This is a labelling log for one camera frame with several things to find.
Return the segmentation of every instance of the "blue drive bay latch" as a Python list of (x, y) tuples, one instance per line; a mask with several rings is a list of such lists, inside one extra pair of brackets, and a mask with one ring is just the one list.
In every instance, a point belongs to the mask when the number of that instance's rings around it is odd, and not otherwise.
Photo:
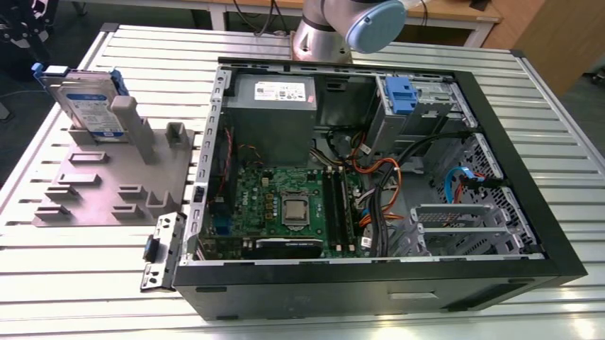
[(395, 115), (408, 115), (414, 112), (418, 104), (418, 90), (414, 89), (408, 78), (404, 76), (388, 76), (384, 79), (386, 94), (392, 104)]

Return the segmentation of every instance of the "aluminum table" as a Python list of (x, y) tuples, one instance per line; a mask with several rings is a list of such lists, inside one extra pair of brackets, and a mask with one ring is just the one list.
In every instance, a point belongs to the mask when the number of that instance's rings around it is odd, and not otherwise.
[[(79, 68), (117, 67), (152, 127), (183, 122), (196, 131), (199, 146), (216, 57), (286, 59), (288, 45), (288, 38), (272, 36), (123, 25), (100, 32)], [(605, 338), (605, 162), (527, 61), (503, 50), (394, 43), (379, 53), (354, 55), (354, 62), (474, 73), (589, 276), (479, 312), (205, 322), (177, 293), (139, 293), (152, 226), (30, 225), (71, 143), (69, 120), (55, 106), (0, 191), (0, 334), (172, 340)], [(195, 164), (189, 173), (192, 180)]]

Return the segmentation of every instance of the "open computer tower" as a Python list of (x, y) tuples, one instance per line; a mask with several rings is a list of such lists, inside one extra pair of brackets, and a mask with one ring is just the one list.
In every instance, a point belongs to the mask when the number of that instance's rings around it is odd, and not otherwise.
[(481, 310), (586, 275), (469, 72), (220, 59), (141, 291), (204, 319)]

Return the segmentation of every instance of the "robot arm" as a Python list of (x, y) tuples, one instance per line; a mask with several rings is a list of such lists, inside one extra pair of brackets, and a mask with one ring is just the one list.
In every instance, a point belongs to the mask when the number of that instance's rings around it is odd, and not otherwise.
[(348, 62), (351, 48), (374, 53), (406, 21), (399, 0), (306, 0), (292, 50), (298, 60)]
[(0, 42), (29, 49), (39, 62), (51, 58), (43, 42), (59, 0), (0, 0)]

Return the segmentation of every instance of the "floor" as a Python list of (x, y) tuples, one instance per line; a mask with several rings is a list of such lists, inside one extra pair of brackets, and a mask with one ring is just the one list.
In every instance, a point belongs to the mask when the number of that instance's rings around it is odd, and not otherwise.
[[(71, 3), (60, 2), (53, 34), (47, 41), (53, 64), (77, 66), (101, 24), (105, 22), (173, 28), (212, 28), (208, 14), (203, 11), (191, 12), (183, 9), (96, 4), (88, 4), (87, 9), (88, 14), (79, 17)], [(242, 23), (237, 14), (231, 13), (228, 19), (229, 30), (251, 30)], [(247, 20), (260, 27), (264, 18), (260, 16), (247, 18)], [(298, 20), (298, 18), (286, 17), (288, 30), (296, 28)], [(275, 20), (268, 31), (282, 29), (280, 21)], [(28, 69), (33, 60), (28, 57), (26, 52), (6, 44), (1, 44), (0, 49), (0, 103), (10, 112), (9, 118), (0, 120), (1, 185), (47, 116), (53, 100), (40, 90), (36, 81), (30, 79)], [(562, 98), (565, 107), (571, 112), (601, 153), (605, 153), (603, 94), (605, 86), (595, 86), (589, 79), (582, 78)]]

